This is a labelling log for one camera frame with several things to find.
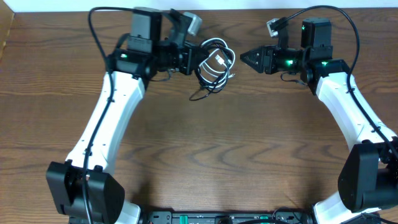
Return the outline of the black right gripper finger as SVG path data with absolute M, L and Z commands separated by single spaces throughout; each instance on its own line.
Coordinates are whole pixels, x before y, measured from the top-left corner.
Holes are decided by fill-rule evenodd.
M 261 61 L 258 60 L 249 60 L 242 58 L 241 61 L 255 70 L 257 73 L 264 73 L 264 66 Z
M 263 56 L 263 46 L 259 46 L 255 49 L 249 50 L 243 54 L 240 55 L 240 59 L 246 59 L 246 60 L 260 60 Z

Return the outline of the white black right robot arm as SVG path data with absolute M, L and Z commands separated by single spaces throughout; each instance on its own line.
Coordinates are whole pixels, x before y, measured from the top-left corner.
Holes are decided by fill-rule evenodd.
M 374 223 L 377 211 L 397 205 L 397 135 L 364 99 L 346 62 L 333 57 L 330 21 L 305 19 L 300 49 L 288 46 L 287 24 L 284 17 L 270 20 L 267 28 L 278 43 L 240 59 L 259 73 L 299 74 L 329 109 L 349 148 L 337 192 L 316 203 L 303 222 Z

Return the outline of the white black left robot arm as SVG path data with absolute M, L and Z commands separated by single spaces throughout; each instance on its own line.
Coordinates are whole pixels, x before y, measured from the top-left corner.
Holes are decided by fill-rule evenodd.
M 158 72 L 191 74 L 208 52 L 187 35 L 202 20 L 191 12 L 131 9 L 131 31 L 103 54 L 103 87 L 91 118 L 63 163 L 52 162 L 46 179 L 57 212 L 75 223 L 138 223 L 141 208 L 125 198 L 114 170 L 129 120 Z

